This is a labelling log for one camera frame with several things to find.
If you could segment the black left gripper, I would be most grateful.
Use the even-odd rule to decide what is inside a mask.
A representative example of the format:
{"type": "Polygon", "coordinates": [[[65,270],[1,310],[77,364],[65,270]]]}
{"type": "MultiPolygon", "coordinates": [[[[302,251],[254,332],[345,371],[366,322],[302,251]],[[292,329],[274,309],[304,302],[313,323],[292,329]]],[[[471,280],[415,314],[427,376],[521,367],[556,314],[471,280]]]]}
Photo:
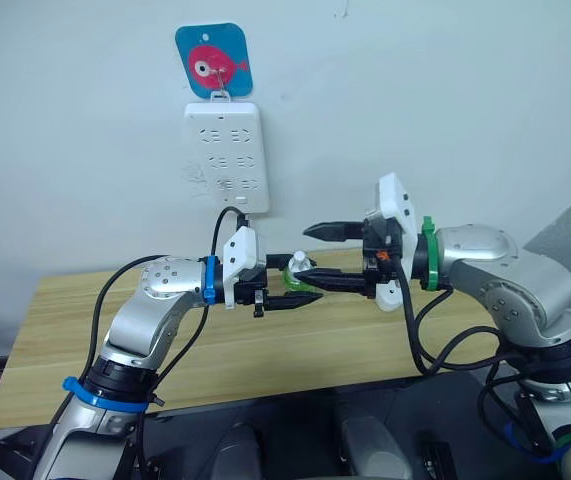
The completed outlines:
{"type": "MultiPolygon", "coordinates": [[[[262,318],[265,312],[265,298],[268,292],[267,269],[285,270],[292,254],[267,254],[266,260],[259,258],[250,268],[244,268],[234,286],[235,302],[239,305],[253,305],[255,318],[262,318]]],[[[267,296],[267,310],[290,310],[309,305],[323,297],[322,293],[285,293],[267,296]]]]}

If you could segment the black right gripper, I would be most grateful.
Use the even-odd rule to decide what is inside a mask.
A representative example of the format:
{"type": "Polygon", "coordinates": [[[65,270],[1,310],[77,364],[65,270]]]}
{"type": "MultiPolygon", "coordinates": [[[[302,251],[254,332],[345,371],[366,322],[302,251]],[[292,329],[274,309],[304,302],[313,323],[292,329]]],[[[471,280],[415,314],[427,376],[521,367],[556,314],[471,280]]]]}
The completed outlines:
{"type": "Polygon", "coordinates": [[[331,292],[358,293],[375,300],[401,300],[397,286],[398,267],[403,257],[403,229],[395,218],[370,211],[363,221],[319,222],[303,235],[324,242],[362,240],[362,274],[332,268],[312,268],[294,277],[313,287],[331,292]]]}

